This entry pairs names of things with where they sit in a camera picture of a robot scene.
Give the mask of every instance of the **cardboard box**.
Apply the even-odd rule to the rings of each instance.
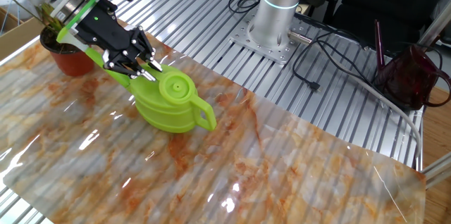
[[[8,14],[8,17],[6,17],[6,10],[4,8],[0,8],[0,29],[3,28],[3,34],[8,32],[9,30],[12,30],[13,28],[18,26],[18,20],[17,18],[12,15]]]
[[[0,8],[0,27],[5,17],[6,11]],[[17,18],[8,15],[4,33],[0,36],[0,61],[37,37],[42,29],[44,29],[43,24],[34,18],[17,26]]]

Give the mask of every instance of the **potted plant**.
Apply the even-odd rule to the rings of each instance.
[[[41,44],[50,52],[56,65],[64,74],[77,77],[90,72],[94,68],[94,62],[77,47],[71,44],[60,44],[56,41],[56,37],[64,25],[59,19],[50,16],[53,8],[49,4],[42,4],[37,7],[39,16],[36,16],[16,0],[13,1],[45,26],[40,35]]]

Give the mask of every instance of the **table surface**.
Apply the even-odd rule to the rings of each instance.
[[[119,5],[117,14],[121,20],[142,25],[157,39],[217,73],[332,135],[412,165],[416,144],[406,122],[338,71],[318,51],[311,50],[297,67],[298,73],[323,86],[322,92],[315,93],[294,77],[293,61],[278,65],[232,43],[229,36],[243,15],[232,14],[227,9],[228,0],[112,2]],[[299,32],[311,38],[321,32],[306,23],[302,26]],[[364,51],[339,36],[332,36],[328,41],[349,56],[368,77],[374,75],[373,51]],[[295,57],[303,48],[296,51]],[[418,127],[422,116],[419,111],[410,113]],[[48,221],[7,187],[0,191],[0,202],[2,223]]]

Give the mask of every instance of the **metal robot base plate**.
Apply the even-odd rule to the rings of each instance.
[[[262,55],[268,59],[271,59],[272,61],[275,61],[279,64],[286,64],[290,58],[293,56],[293,54],[296,51],[296,48],[299,46],[299,42],[290,40],[287,46],[284,47],[278,47],[278,49],[270,49],[268,47],[264,47],[260,44],[257,44],[252,40],[252,38],[247,34],[247,27],[249,26],[250,22],[254,18],[255,14],[257,13],[257,9],[252,9],[247,15],[242,19],[240,23],[233,29],[233,31],[230,33],[230,39],[236,43],[239,44],[256,54]],[[298,21],[296,18],[293,18],[293,22],[291,25],[291,30],[299,30],[301,27],[300,21]]]

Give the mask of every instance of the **green watering can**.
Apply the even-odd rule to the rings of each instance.
[[[103,67],[101,55],[72,36],[67,28],[60,31],[57,41],[72,44],[84,51],[97,65]],[[110,70],[111,77],[135,96],[135,105],[141,116],[154,127],[172,133],[184,133],[196,125],[207,130],[216,128],[213,108],[197,95],[197,89],[191,78],[177,68],[161,65],[163,72],[142,65],[151,73],[155,82],[143,77],[131,80]]]

